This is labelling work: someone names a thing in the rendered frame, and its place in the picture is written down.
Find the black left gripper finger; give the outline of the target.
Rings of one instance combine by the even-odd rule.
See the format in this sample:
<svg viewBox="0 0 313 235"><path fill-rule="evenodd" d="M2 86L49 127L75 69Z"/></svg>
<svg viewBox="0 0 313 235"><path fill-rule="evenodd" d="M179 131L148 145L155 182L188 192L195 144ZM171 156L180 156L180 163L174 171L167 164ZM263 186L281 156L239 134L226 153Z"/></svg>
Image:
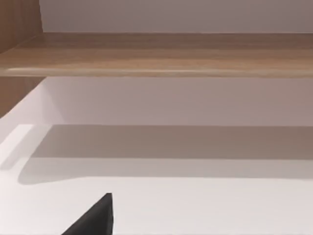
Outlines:
<svg viewBox="0 0 313 235"><path fill-rule="evenodd" d="M112 235L113 196L106 193L61 235Z"/></svg>

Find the wooden open shelf unit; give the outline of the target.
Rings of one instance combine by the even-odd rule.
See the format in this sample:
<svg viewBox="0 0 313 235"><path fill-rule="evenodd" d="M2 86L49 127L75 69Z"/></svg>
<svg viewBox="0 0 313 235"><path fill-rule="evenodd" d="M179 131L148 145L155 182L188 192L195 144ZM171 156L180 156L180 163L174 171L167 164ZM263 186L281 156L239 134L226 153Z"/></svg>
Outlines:
<svg viewBox="0 0 313 235"><path fill-rule="evenodd" d="M308 78L313 0L40 0L0 76Z"/></svg>

